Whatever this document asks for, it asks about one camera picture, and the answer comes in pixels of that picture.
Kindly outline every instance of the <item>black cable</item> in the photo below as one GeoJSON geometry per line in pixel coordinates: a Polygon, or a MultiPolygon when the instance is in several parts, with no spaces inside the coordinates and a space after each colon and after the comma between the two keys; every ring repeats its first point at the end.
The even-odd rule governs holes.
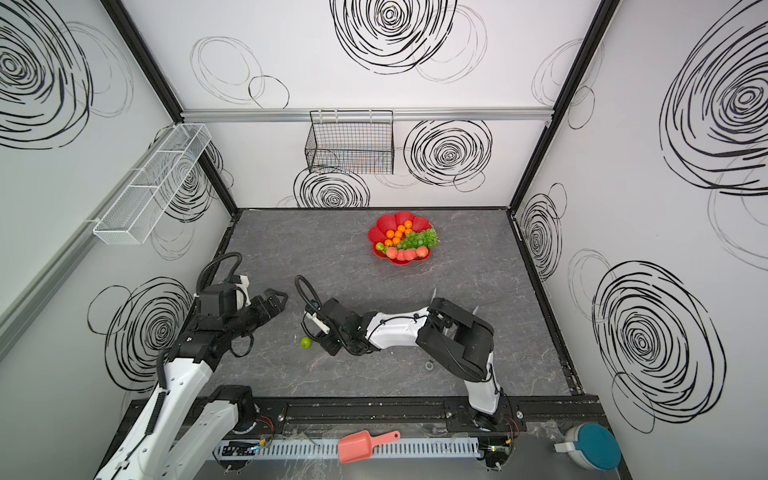
{"type": "MultiPolygon", "coordinates": [[[[315,315],[320,314],[320,310],[318,307],[323,305],[323,302],[320,301],[320,297],[317,295],[317,292],[312,287],[312,284],[304,278],[302,275],[296,275],[293,278],[293,285],[296,286],[296,291],[299,293],[299,296],[302,300],[304,300],[304,303],[310,308],[310,310],[313,311],[315,315]],[[307,289],[309,289],[310,293],[312,293],[312,300],[304,293],[304,290],[301,288],[301,283],[304,283],[306,285],[307,289]]],[[[308,336],[310,340],[314,342],[322,342],[324,337],[313,335],[310,332],[310,329],[306,327],[306,323],[304,322],[306,318],[306,315],[301,316],[301,330],[304,331],[304,335],[308,336]]]]}
{"type": "Polygon", "coordinates": [[[235,270],[237,270],[237,267],[240,266],[240,262],[243,261],[243,255],[241,255],[238,252],[229,252],[229,253],[225,253],[224,255],[219,255],[218,257],[208,262],[208,264],[204,266],[203,269],[200,271],[200,275],[197,277],[197,283],[195,284],[195,287],[196,287],[195,291],[198,296],[203,291],[203,288],[204,288],[203,283],[205,282],[205,275],[208,269],[210,269],[212,266],[218,266],[219,263],[222,262],[222,260],[226,260],[227,258],[232,258],[232,257],[236,257],[237,260],[235,261],[232,268],[230,268],[230,274],[227,276],[227,281],[232,282],[234,280],[235,270]]]}
{"type": "Polygon", "coordinates": [[[169,349],[163,349],[157,354],[155,368],[157,370],[157,384],[163,390],[168,390],[168,382],[165,379],[165,355],[169,349]]]}
{"type": "Polygon", "coordinates": [[[250,350],[253,348],[253,334],[250,333],[248,336],[250,337],[250,344],[248,345],[248,350],[246,350],[246,352],[243,355],[237,355],[235,351],[232,349],[232,347],[230,346],[230,352],[232,352],[232,355],[234,355],[236,359],[241,359],[244,356],[248,355],[250,353],[250,350]]]}
{"type": "Polygon", "coordinates": [[[422,318],[426,318],[427,316],[429,316],[429,315],[421,315],[421,316],[407,316],[407,315],[404,315],[404,316],[393,316],[393,317],[388,318],[388,319],[380,320],[379,321],[379,325],[373,327],[373,330],[371,330],[371,333],[368,335],[368,338],[366,338],[366,342],[370,342],[371,341],[371,337],[373,336],[374,333],[376,333],[376,329],[378,329],[381,325],[384,325],[385,323],[387,323],[390,320],[405,318],[405,319],[411,319],[411,320],[413,320],[415,322],[416,320],[422,319],[422,318]]]}
{"type": "Polygon", "coordinates": [[[304,293],[304,290],[301,288],[301,283],[304,283],[304,285],[306,285],[306,287],[307,287],[308,289],[310,289],[310,293],[312,293],[312,298],[313,298],[313,300],[315,300],[315,302],[317,302],[317,305],[318,305],[318,306],[320,306],[320,305],[323,305],[323,302],[321,302],[321,301],[320,301],[320,297],[318,297],[318,296],[317,296],[317,292],[316,292],[316,291],[315,291],[315,289],[312,287],[312,284],[311,284],[311,283],[310,283],[310,282],[309,282],[309,281],[308,281],[306,278],[304,278],[302,275],[296,275],[296,276],[293,278],[293,285],[295,285],[295,286],[296,286],[296,291],[297,291],[297,292],[299,292],[299,296],[302,298],[302,300],[304,300],[304,302],[305,302],[305,303],[306,303],[308,306],[310,306],[310,309],[311,309],[311,310],[312,310],[314,313],[320,313],[320,311],[317,309],[317,307],[315,307],[315,306],[312,304],[312,302],[310,302],[310,299],[309,299],[309,298],[306,296],[306,294],[304,293]]]}
{"type": "MultiPolygon", "coordinates": [[[[131,455],[133,455],[133,454],[134,454],[134,452],[136,452],[136,449],[138,449],[138,448],[139,448],[139,445],[141,445],[141,443],[142,443],[142,442],[143,442],[143,441],[144,441],[146,438],[147,438],[147,434],[145,433],[145,434],[144,434],[144,436],[143,436],[143,437],[141,437],[141,440],[139,440],[139,443],[137,443],[137,444],[136,444],[136,446],[134,447],[134,449],[133,449],[133,450],[131,450],[131,451],[128,453],[128,455],[126,455],[126,456],[125,456],[125,460],[123,460],[123,462],[126,462],[126,461],[127,461],[127,460],[128,460],[130,457],[131,457],[131,455]]],[[[118,473],[120,473],[120,470],[122,470],[122,468],[116,468],[116,469],[115,469],[115,471],[114,471],[114,475],[112,475],[112,479],[111,479],[111,480],[114,480],[114,478],[118,476],[118,473]]]]}
{"type": "Polygon", "coordinates": [[[168,382],[165,379],[165,354],[167,352],[168,349],[161,350],[155,359],[155,367],[157,369],[157,384],[163,390],[157,394],[157,400],[154,402],[154,408],[152,409],[152,413],[149,417],[147,428],[144,430],[144,436],[152,435],[154,433],[154,427],[157,424],[157,420],[160,418],[160,411],[163,409],[165,397],[168,395],[168,382]]]}
{"type": "MultiPolygon", "coordinates": [[[[310,308],[310,310],[314,312],[315,315],[326,317],[322,313],[320,313],[320,310],[317,308],[317,306],[323,305],[323,302],[320,301],[320,297],[317,295],[317,292],[315,291],[314,287],[312,287],[312,284],[309,282],[309,280],[304,278],[304,276],[302,275],[296,275],[293,278],[293,285],[296,286],[296,291],[299,293],[299,296],[302,298],[302,300],[304,300],[304,303],[306,303],[306,305],[310,308]],[[310,293],[312,293],[313,300],[310,300],[310,298],[304,293],[304,289],[301,287],[302,283],[306,285],[306,288],[309,289],[310,293]]],[[[304,323],[304,318],[305,316],[301,317],[301,328],[304,331],[304,333],[311,340],[314,340],[316,342],[322,341],[323,340],[322,338],[312,335],[310,333],[310,330],[306,328],[306,324],[304,323]]],[[[356,342],[359,344],[360,349],[352,349],[350,347],[350,344],[348,344],[347,341],[344,340],[344,337],[341,334],[341,330],[339,330],[339,326],[336,325],[336,322],[329,319],[328,322],[323,322],[323,323],[325,323],[328,326],[328,328],[330,328],[333,331],[333,333],[336,334],[336,338],[339,339],[342,346],[344,347],[344,350],[346,350],[350,355],[363,356],[367,353],[368,346],[365,344],[362,344],[361,342],[356,342]]]]}
{"type": "Polygon", "coordinates": [[[301,329],[304,330],[304,335],[308,336],[313,342],[322,342],[323,337],[320,336],[314,336],[312,333],[310,333],[310,330],[306,328],[306,324],[304,323],[305,316],[301,317],[301,329]]]}

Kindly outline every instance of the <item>red fruit bowl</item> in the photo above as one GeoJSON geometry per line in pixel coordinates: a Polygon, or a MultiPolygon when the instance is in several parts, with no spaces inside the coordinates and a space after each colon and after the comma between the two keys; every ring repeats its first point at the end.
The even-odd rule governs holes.
{"type": "Polygon", "coordinates": [[[400,212],[394,215],[382,215],[376,221],[376,226],[371,228],[371,230],[368,230],[368,240],[371,240],[374,255],[376,255],[378,258],[387,259],[395,265],[408,265],[411,262],[421,262],[423,260],[427,260],[432,255],[432,249],[429,249],[427,256],[424,258],[416,257],[413,260],[393,260],[386,256],[384,252],[379,252],[376,249],[377,243],[383,243],[384,240],[387,240],[387,230],[397,230],[397,226],[403,225],[406,220],[411,220],[413,222],[411,230],[416,233],[432,228],[432,224],[429,222],[429,220],[425,219],[424,217],[417,217],[411,212],[400,212]]]}

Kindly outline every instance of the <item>white wall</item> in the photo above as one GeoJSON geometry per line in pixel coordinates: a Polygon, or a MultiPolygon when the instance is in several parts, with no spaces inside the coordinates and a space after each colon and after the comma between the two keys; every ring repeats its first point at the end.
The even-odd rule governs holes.
{"type": "MultiPolygon", "coordinates": [[[[531,93],[531,80],[541,61],[559,45],[584,36],[599,2],[420,0],[412,2],[411,16],[401,17],[402,10],[392,9],[403,23],[407,18],[413,27],[401,29],[385,25],[381,17],[377,22],[373,14],[366,15],[365,9],[360,15],[362,23],[355,24],[344,22],[349,17],[339,7],[336,18],[340,21],[335,22],[331,6],[343,3],[129,0],[125,5],[187,109],[258,108],[248,97],[247,82],[260,74],[275,77],[285,85],[290,92],[289,107],[369,108],[539,105],[531,93]],[[419,18],[427,19],[421,23],[419,18]],[[352,32],[350,38],[360,42],[365,39],[390,55],[374,58],[359,54],[363,65],[357,63],[336,36],[337,25],[342,31],[352,32]],[[452,30],[444,35],[449,25],[452,30]],[[378,39],[355,35],[366,26],[380,34],[378,39]],[[437,33],[419,36],[417,32],[425,28],[434,28],[437,33]],[[430,60],[409,70],[376,67],[374,64],[413,65],[423,56],[421,52],[408,55],[410,47],[402,55],[393,53],[384,41],[387,31],[393,35],[397,31],[413,40],[414,45],[439,48],[430,60]],[[199,40],[216,37],[234,40],[228,44],[213,41],[197,55],[200,50],[195,49],[195,44],[199,40]],[[465,57],[470,51],[475,54],[465,57]],[[457,64],[437,65],[437,61],[447,62],[454,57],[457,64]],[[450,82],[430,81],[419,74],[421,70],[433,78],[444,78],[449,76],[444,72],[469,70],[469,65],[475,67],[450,82]],[[207,91],[204,84],[219,95],[207,91]]],[[[395,50],[405,47],[397,41],[389,43],[395,50]]],[[[261,98],[266,102],[263,106],[281,107],[282,93],[279,84],[268,80],[261,98]]]]}
{"type": "MultiPolygon", "coordinates": [[[[0,203],[4,206],[0,210],[0,264],[4,273],[0,278],[0,310],[8,307],[88,220],[92,210],[144,153],[157,130],[170,123],[98,2],[52,2],[53,7],[43,1],[23,4],[37,5],[41,15],[51,18],[52,28],[67,25],[69,30],[59,37],[64,39],[61,43],[67,45],[67,51],[41,47],[44,38],[52,35],[45,28],[40,30],[45,33],[26,38],[29,51],[34,52],[31,57],[21,48],[8,47],[16,55],[17,65],[22,65],[24,59],[32,62],[26,70],[9,69],[0,77],[0,203]],[[75,42],[82,55],[73,46],[75,42]],[[65,55],[71,56],[72,66],[66,66],[69,61],[65,55]],[[38,68],[34,67],[34,58],[40,61],[38,68]],[[74,90],[71,83],[61,85],[67,91],[63,99],[57,94],[59,84],[44,81],[57,78],[56,72],[64,72],[70,82],[78,82],[74,90]],[[24,80],[12,81],[14,74],[24,80]],[[52,87],[51,94],[42,98],[25,94],[32,88],[48,87],[52,87]],[[93,92],[90,100],[87,91],[93,92]],[[56,113],[61,104],[64,107],[56,113]],[[18,114],[42,115],[39,123],[48,123],[18,134],[8,133],[6,129],[27,130],[14,123],[18,114]]],[[[21,8],[4,10],[3,18],[10,26],[0,35],[10,38],[28,32],[25,17],[11,13],[21,8]]]]}
{"type": "MultiPolygon", "coordinates": [[[[358,3],[132,0],[126,5],[186,109],[333,109],[553,105],[599,2],[370,2],[374,11],[376,5],[383,10],[345,14],[345,4],[358,3]],[[410,15],[406,3],[412,5],[410,15]],[[363,52],[364,45],[371,51],[363,52]]],[[[583,105],[591,105],[590,98],[583,105]]],[[[395,125],[393,174],[374,177],[345,165],[362,177],[323,175],[318,181],[329,185],[333,198],[353,184],[363,201],[312,205],[509,204],[542,122],[487,123],[482,129],[492,134],[489,162],[463,147],[465,139],[477,141],[472,133],[477,127],[458,122],[422,163],[438,176],[458,175],[455,184],[407,168],[402,149],[410,154],[406,138],[415,124],[404,122],[395,125]]],[[[227,152],[228,168],[243,179],[234,189],[239,206],[307,206],[290,197],[294,180],[307,168],[309,124],[212,128],[226,139],[217,144],[227,152]]]]}
{"type": "Polygon", "coordinates": [[[394,123],[393,175],[339,173],[309,179],[303,142],[310,124],[228,123],[208,124],[208,128],[222,155],[238,160],[227,162],[231,174],[243,179],[232,188],[238,207],[483,207],[509,204],[544,122],[434,122],[435,129],[445,132],[439,134],[445,139],[444,145],[456,146],[458,152],[467,152],[461,147],[476,142],[472,154],[464,154],[454,167],[442,169],[446,172],[442,175],[426,168],[439,166],[433,160],[439,148],[432,145],[437,143],[427,147],[427,151],[435,152],[429,156],[419,153],[423,150],[414,152],[413,141],[406,142],[416,125],[394,123]],[[404,154],[419,172],[418,177],[409,172],[404,154]],[[459,180],[454,181],[452,174],[459,175],[459,180]],[[318,188],[312,189],[315,178],[318,188]],[[302,194],[302,184],[306,194],[302,194]],[[334,192],[339,192],[340,204],[335,203],[334,192]],[[297,202],[296,197],[305,200],[297,202]]]}
{"type": "Polygon", "coordinates": [[[639,480],[765,478],[768,197],[743,194],[766,193],[768,2],[726,22],[750,3],[625,0],[592,119],[561,128],[518,212],[639,480]]]}
{"type": "MultiPolygon", "coordinates": [[[[88,103],[77,107],[67,103],[78,114],[90,111],[87,123],[74,123],[78,131],[62,129],[59,135],[36,142],[30,140],[47,136],[39,135],[40,129],[8,132],[8,114],[50,114],[50,110],[47,105],[35,106],[29,98],[24,104],[8,104],[6,94],[13,91],[9,75],[19,72],[16,66],[21,62],[8,60],[10,44],[0,39],[4,55],[0,122],[6,128],[0,130],[0,308],[87,220],[169,121],[100,2],[26,4],[30,9],[34,5],[51,18],[55,30],[47,35],[63,35],[65,40],[59,41],[70,42],[72,54],[82,49],[95,93],[87,110],[88,103]],[[63,22],[81,22],[68,23],[74,39],[67,36],[63,22]],[[99,55],[102,50],[86,32],[107,47],[111,60],[99,55]],[[121,83],[125,78],[133,85],[128,89],[130,102],[126,84],[121,83]],[[22,141],[27,147],[51,148],[19,150],[22,141]]],[[[0,38],[26,31],[21,17],[10,13],[18,6],[3,1],[2,7],[7,7],[4,25],[17,30],[4,28],[0,38]]],[[[36,49],[40,43],[27,39],[33,59],[45,63],[55,57],[55,52],[36,49]]],[[[69,78],[78,75],[72,72],[69,78]]],[[[53,118],[43,131],[50,134],[51,127],[61,126],[58,121],[53,118]]],[[[212,257],[229,221],[199,169],[172,204],[170,214],[161,218],[144,245],[96,244],[0,363],[1,477],[92,478],[127,401],[153,385],[154,357],[177,335],[197,274],[212,257]],[[136,334],[130,337],[128,332],[136,334]]]]}

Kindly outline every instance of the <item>white robotic arm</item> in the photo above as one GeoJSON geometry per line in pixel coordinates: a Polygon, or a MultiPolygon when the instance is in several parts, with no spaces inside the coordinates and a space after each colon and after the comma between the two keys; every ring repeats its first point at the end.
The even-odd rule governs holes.
{"type": "MultiPolygon", "coordinates": [[[[378,349],[390,346],[419,346],[416,338],[425,327],[429,307],[408,313],[377,313],[368,324],[366,339],[378,349]]],[[[493,352],[488,354],[485,366],[487,373],[482,381],[464,380],[469,396],[469,405],[480,412],[493,415],[498,407],[500,387],[493,376],[493,352]]]]}
{"type": "Polygon", "coordinates": [[[168,351],[157,358],[157,387],[118,450],[96,474],[97,480],[190,480],[222,437],[252,425],[257,412],[250,387],[220,386],[202,413],[174,444],[192,403],[221,361],[232,340],[250,336],[285,309],[287,295],[267,289],[248,295],[248,279],[235,275],[239,253],[212,260],[197,281],[195,316],[168,351]],[[227,279],[203,286],[207,271],[236,257],[227,279]]]}
{"type": "Polygon", "coordinates": [[[449,372],[464,380],[470,406],[480,412],[478,426],[488,428],[496,418],[501,387],[493,374],[493,327],[443,298],[432,298],[429,306],[415,312],[369,312],[362,316],[332,298],[321,303],[303,276],[296,276],[296,290],[306,302],[304,332],[331,356],[343,347],[360,356],[390,346],[419,346],[449,372]],[[304,293],[302,284],[311,298],[304,293]],[[306,327],[311,320],[320,329],[313,335],[306,327]],[[457,326],[452,337],[445,332],[457,326]]]}

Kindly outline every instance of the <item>red wire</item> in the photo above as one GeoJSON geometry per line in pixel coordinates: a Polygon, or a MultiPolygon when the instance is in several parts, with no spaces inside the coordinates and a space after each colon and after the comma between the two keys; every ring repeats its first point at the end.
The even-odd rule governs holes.
{"type": "Polygon", "coordinates": [[[275,425],[272,423],[272,420],[270,419],[270,417],[262,415],[261,418],[267,420],[270,423],[270,428],[274,432],[275,431],[275,425]]]}
{"type": "MultiPolygon", "coordinates": [[[[513,419],[512,417],[510,417],[510,416],[507,416],[507,415],[504,415],[504,418],[505,418],[505,419],[507,419],[507,420],[511,420],[511,421],[512,421],[512,423],[514,423],[514,424],[515,424],[515,430],[517,430],[517,431],[518,431],[518,436],[517,436],[517,437],[519,437],[519,436],[520,436],[520,427],[518,427],[518,423],[515,421],[515,419],[513,419]]],[[[512,425],[510,425],[510,426],[509,426],[509,431],[510,431],[510,433],[511,433],[511,431],[512,431],[512,425]]]]}

